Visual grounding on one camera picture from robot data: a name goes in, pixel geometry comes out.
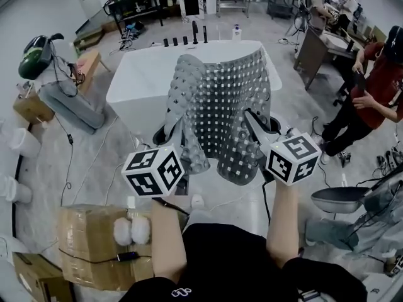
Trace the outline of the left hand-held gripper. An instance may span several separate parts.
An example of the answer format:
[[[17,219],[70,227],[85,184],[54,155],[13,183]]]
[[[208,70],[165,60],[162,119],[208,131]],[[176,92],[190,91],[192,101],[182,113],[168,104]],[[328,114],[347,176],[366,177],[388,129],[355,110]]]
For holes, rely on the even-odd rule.
[[[160,127],[153,136],[155,149],[132,152],[128,155],[121,175],[129,188],[141,198],[169,196],[184,176],[184,168],[172,146],[174,128],[165,132]]]

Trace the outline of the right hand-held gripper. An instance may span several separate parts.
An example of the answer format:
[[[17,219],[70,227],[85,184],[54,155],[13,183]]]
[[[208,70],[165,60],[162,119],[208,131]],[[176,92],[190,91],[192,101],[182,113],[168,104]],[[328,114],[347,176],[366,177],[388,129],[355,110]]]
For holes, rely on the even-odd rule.
[[[277,179],[291,186],[315,171],[321,150],[308,133],[289,129],[281,135],[281,123],[273,115],[268,121],[267,132],[251,110],[244,111],[244,121],[250,136],[264,155],[259,168],[267,183]]]

